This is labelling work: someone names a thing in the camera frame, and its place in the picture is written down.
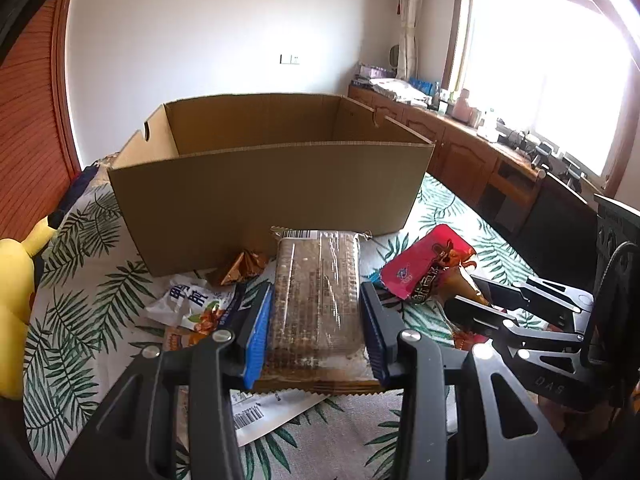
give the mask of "wooden desk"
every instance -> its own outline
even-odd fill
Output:
[[[500,234],[517,234],[538,193],[544,172],[534,170],[521,152],[478,137],[478,132],[450,117],[392,101],[371,90],[349,87],[349,97],[377,114],[394,118],[435,144],[428,171],[471,206]],[[505,199],[516,204],[511,225],[498,228],[492,219]]]

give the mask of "cardboard box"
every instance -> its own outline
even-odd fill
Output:
[[[109,172],[153,276],[208,269],[272,226],[397,231],[433,145],[333,95],[221,95],[161,105]]]

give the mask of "window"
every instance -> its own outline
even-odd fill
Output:
[[[618,30],[568,0],[474,0],[463,87],[604,177],[631,67]]]

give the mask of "plastic wrapper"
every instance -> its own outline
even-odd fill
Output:
[[[447,300],[456,296],[462,296],[484,306],[489,306],[489,302],[484,298],[476,282],[464,267],[447,267],[447,269],[443,269],[439,273],[438,279],[431,290],[431,297],[441,305],[444,305]]]
[[[235,285],[213,287],[206,280],[176,274],[164,296],[145,308],[145,315],[167,326],[183,326],[209,335],[235,293]]]
[[[261,380],[372,379],[358,308],[359,256],[354,233],[283,233]],[[304,384],[290,387],[311,389]]]
[[[401,300],[423,303],[443,269],[475,266],[469,258],[475,249],[446,224],[436,225],[426,236],[387,262],[380,279]]]
[[[260,276],[268,263],[268,256],[244,250],[236,256],[230,265],[209,273],[207,280],[214,285],[244,283],[255,276]]]

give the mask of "wooden wardrobe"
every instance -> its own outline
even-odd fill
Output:
[[[47,0],[0,65],[0,238],[23,240],[80,167],[65,86],[70,0]]]

